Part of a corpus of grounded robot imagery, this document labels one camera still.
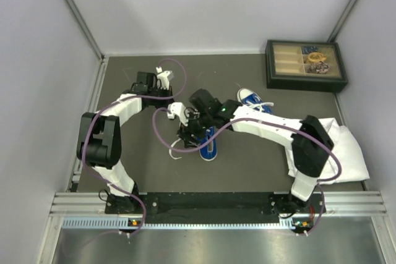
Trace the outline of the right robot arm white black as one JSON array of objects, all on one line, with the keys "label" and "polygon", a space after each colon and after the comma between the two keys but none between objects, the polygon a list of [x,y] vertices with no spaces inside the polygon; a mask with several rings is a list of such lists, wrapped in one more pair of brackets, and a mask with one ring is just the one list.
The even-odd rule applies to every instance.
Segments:
[{"label": "right robot arm white black", "polygon": [[288,197],[290,207],[302,212],[311,205],[311,195],[329,158],[334,142],[318,118],[288,119],[272,114],[272,103],[264,102],[250,89],[242,88],[235,100],[219,102],[207,90],[189,99],[192,108],[180,102],[169,105],[170,119],[178,118],[178,136],[186,147],[207,141],[208,129],[229,129],[271,140],[291,150],[297,168]]}]

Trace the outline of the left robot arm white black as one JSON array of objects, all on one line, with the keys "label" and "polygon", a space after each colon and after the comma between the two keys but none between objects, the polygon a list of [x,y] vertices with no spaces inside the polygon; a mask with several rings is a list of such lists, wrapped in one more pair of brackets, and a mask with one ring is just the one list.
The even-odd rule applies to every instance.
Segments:
[{"label": "left robot arm white black", "polygon": [[173,100],[170,70],[139,72],[136,82],[109,106],[84,113],[80,120],[77,157],[107,184],[106,212],[133,213],[140,208],[137,184],[121,162],[121,127],[147,107],[167,107]]}]

